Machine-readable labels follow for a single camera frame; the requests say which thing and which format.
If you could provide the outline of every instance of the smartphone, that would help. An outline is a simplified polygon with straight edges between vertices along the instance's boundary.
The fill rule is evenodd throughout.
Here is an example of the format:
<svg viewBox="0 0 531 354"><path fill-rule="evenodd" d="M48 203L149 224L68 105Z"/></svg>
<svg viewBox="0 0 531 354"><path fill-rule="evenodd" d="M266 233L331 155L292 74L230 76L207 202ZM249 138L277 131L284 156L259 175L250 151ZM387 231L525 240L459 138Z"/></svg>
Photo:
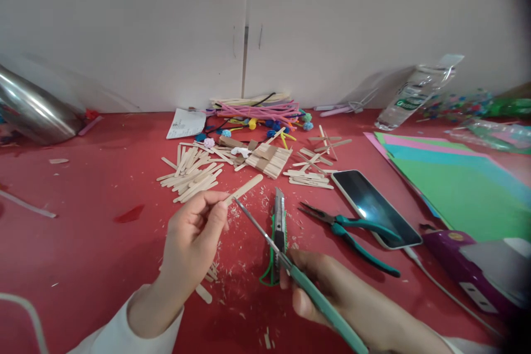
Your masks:
<svg viewBox="0 0 531 354"><path fill-rule="evenodd" d="M373 232L376 240L387 249L402 249L422 243L422 237L378 192L358 170L332 173L332 180L358 215L396 233L399 241L390 241Z"/></svg>

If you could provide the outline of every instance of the pliers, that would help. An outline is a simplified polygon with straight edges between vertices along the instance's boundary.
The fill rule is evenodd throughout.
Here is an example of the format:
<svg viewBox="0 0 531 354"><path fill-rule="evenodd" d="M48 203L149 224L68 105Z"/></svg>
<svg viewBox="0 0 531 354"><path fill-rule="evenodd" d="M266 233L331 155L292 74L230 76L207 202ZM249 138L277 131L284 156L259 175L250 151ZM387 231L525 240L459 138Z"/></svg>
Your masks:
<svg viewBox="0 0 531 354"><path fill-rule="evenodd" d="M347 232L344 227L358 227L358 228L365 228L367 230L373 231L377 234L382 235L383 237L391 240L391 241L397 241L400 240L400 237L396 235L393 231L382 227L379 224L373 223L372 221L366 221L366 220L358 220L356 218L347 218L345 216L330 216L326 212L323 212L323 210L317 209L316 207L313 207L311 205L308 205L304 202L300 203L301 205L305 207L300 207L299 210L303 211L310 216L313 216L315 218L318 218L321 221L324 221L325 223L329 224L332 233L334 235L337 235L343 240L357 253L361 255L361 257L367 261L368 263L375 266L380 271L383 271L393 277L399 278L400 277L400 271L383 263L382 261L378 260L376 257L374 257L372 254L367 252L362 246L360 246L359 243L357 243L354 238Z"/></svg>

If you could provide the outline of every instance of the white cabinet door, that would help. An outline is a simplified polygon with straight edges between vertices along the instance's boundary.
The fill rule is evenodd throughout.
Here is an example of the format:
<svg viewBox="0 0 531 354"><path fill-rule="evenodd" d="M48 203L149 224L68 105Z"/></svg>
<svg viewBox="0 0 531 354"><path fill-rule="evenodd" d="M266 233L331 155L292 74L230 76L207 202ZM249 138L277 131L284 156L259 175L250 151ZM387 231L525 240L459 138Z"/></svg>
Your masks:
<svg viewBox="0 0 531 354"><path fill-rule="evenodd" d="M0 63L77 107L206 107L242 88L245 0L0 0Z"/></svg>
<svg viewBox="0 0 531 354"><path fill-rule="evenodd" d="M250 0L246 97L290 90L303 106L358 100L403 68L464 54L452 90L531 79L518 0ZM391 76L380 72L399 71Z"/></svg>

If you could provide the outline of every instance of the green paper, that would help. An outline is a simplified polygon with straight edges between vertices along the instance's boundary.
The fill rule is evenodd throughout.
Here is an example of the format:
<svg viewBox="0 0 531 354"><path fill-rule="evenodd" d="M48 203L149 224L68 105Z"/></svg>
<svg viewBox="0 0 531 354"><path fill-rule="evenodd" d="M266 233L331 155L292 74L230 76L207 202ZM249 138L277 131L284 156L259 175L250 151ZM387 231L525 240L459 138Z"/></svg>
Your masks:
<svg viewBox="0 0 531 354"><path fill-rule="evenodd" d="M481 172L461 165L391 161L454 229L478 242L529 240L531 210Z"/></svg>
<svg viewBox="0 0 531 354"><path fill-rule="evenodd" d="M385 137L386 136L392 136L393 134L385 134L385 133L380 133L380 132L374 132L374 135L376 136L376 138L378 139L380 144L384 145L384 144L387 144ZM472 151L472 149L470 149L469 147L467 147L464 144L458 144L458 143L453 143L453 142L449 142L449 141L429 140L429 139L425 139L425 138L408 137L408 136L395 136L395 137L403 138L403 139L410 140L410 141L422 142L424 144L430 144L430 145L434 145L436 147L455 148L455 149L462 149L462 150L466 150L466 151Z"/></svg>

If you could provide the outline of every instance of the charging cable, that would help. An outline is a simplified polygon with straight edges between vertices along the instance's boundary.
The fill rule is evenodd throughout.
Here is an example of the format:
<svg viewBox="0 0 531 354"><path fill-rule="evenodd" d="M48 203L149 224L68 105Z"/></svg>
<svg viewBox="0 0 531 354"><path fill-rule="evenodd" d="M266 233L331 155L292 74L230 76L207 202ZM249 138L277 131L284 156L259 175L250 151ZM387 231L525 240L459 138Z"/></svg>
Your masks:
<svg viewBox="0 0 531 354"><path fill-rule="evenodd" d="M463 310L465 310L467 313L469 313L472 317L474 317L479 323L481 323L485 328L489 329L492 333L499 337L503 337L501 333L499 333L496 329L494 329L492 326L490 326L488 323L483 321L479 316L477 316L472 310L470 310L466 305L464 305L462 302L457 300L449 291L447 291L439 282L433 278L430 273L424 268L422 263L420 262L419 256L411 249L410 247L405 247L404 251L407 253L407 255L415 262L416 265L419 266L419 268L422 270L424 274L437 286L440 290L442 290L450 299L452 299L459 307L461 307Z"/></svg>
<svg viewBox="0 0 531 354"><path fill-rule="evenodd" d="M35 335L37 337L37 344L39 345L40 354L49 354L48 348L46 346L46 340L44 338L43 326L40 323L39 314L33 304L20 296L12 295L9 293L0 292L0 300L11 301L22 306L29 314L29 317L32 320L33 329L35 330Z"/></svg>

